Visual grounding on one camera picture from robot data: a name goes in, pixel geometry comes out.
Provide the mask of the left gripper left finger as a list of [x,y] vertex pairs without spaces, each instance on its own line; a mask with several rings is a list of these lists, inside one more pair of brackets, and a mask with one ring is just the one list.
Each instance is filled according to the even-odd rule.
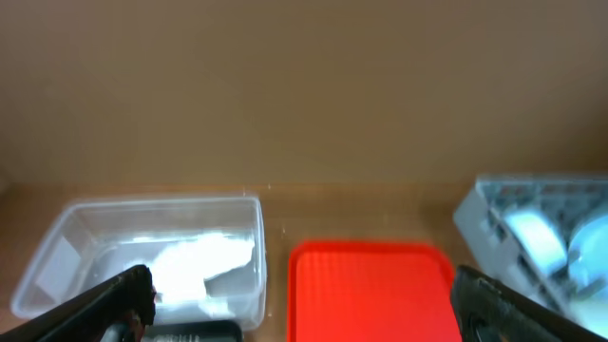
[[156,316],[150,269],[133,266],[1,334],[3,341],[139,341]]

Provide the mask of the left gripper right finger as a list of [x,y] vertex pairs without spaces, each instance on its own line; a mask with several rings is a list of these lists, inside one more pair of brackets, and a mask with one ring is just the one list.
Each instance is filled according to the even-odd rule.
[[450,304],[463,342],[607,342],[468,266],[460,266]]

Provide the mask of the white napkin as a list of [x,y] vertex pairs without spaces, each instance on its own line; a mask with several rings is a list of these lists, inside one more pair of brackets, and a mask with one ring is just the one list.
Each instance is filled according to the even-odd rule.
[[148,265],[160,303],[206,298],[205,282],[246,266],[254,247],[252,238],[211,233],[164,248]]

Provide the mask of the light blue bowl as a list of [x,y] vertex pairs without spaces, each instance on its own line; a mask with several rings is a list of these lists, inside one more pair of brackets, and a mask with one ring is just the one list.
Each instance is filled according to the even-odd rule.
[[509,211],[503,220],[543,276],[564,268],[568,255],[558,226],[536,207]]

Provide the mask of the light blue plate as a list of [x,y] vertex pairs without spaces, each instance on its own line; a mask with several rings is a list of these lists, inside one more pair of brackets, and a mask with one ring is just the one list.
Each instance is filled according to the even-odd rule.
[[578,297],[607,299],[607,218],[582,224],[569,242],[568,275]]

